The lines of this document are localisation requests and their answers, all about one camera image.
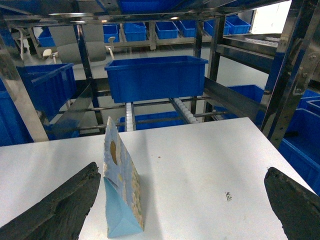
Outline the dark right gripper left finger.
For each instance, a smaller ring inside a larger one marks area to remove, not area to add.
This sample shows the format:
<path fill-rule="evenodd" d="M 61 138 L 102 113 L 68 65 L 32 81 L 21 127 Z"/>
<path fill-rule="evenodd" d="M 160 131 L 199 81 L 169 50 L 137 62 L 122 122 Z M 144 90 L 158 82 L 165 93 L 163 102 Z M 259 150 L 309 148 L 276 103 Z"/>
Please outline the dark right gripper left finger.
<path fill-rule="evenodd" d="M 93 207 L 101 174 L 91 162 L 40 202 L 0 228 L 2 240 L 77 240 Z"/>

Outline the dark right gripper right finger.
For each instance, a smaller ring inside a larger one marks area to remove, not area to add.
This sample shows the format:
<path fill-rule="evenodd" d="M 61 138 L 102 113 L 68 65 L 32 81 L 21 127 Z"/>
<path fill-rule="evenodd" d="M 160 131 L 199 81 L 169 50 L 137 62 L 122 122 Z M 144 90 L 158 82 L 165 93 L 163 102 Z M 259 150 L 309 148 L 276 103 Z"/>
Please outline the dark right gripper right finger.
<path fill-rule="evenodd" d="M 275 167 L 264 177 L 271 208 L 289 240 L 320 238 L 320 197 Z"/>

